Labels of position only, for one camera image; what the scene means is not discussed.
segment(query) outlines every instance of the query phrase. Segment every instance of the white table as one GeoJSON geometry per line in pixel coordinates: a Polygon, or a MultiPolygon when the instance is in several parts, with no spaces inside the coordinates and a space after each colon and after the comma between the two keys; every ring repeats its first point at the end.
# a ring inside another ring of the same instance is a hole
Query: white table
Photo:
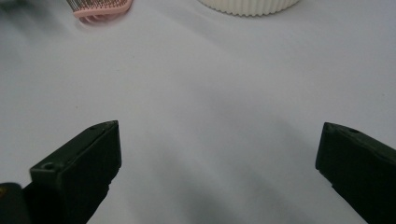
{"type": "Polygon", "coordinates": [[[84,25],[65,1],[0,9],[0,182],[89,126],[123,165],[90,224],[365,223],[316,169],[323,122],[396,147],[396,1],[302,0],[238,18],[134,0],[84,25]]]}

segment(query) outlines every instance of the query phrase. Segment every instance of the ribbed edge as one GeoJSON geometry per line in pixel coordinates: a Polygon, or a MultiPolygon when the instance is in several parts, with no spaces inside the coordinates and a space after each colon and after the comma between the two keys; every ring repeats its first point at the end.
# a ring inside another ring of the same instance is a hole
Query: ribbed edge
{"type": "Polygon", "coordinates": [[[299,0],[199,0],[216,10],[240,16],[262,16],[290,7],[299,0]]]}

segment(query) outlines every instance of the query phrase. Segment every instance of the white ribbed container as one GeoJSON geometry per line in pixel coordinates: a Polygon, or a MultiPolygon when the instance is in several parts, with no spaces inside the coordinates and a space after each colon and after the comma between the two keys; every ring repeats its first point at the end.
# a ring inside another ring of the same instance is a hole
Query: white ribbed container
{"type": "Polygon", "coordinates": [[[199,0],[215,10],[239,16],[262,16],[276,13],[299,0],[199,0]]]}

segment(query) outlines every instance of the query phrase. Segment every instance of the pink brush handle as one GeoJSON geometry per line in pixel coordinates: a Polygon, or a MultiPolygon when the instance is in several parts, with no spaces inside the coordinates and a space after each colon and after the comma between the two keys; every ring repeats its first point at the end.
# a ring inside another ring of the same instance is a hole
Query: pink brush handle
{"type": "Polygon", "coordinates": [[[118,14],[127,11],[132,4],[133,0],[127,0],[126,3],[121,7],[103,7],[103,8],[92,8],[75,11],[73,14],[76,18],[97,16],[97,15],[108,15],[118,14]]]}

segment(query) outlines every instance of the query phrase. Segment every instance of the pink hairbrush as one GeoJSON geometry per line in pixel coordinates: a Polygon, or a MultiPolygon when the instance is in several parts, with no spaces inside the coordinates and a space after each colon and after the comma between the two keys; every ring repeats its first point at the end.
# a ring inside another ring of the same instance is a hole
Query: pink hairbrush
{"type": "Polygon", "coordinates": [[[66,0],[76,18],[117,15],[127,11],[133,0],[66,0]]]}

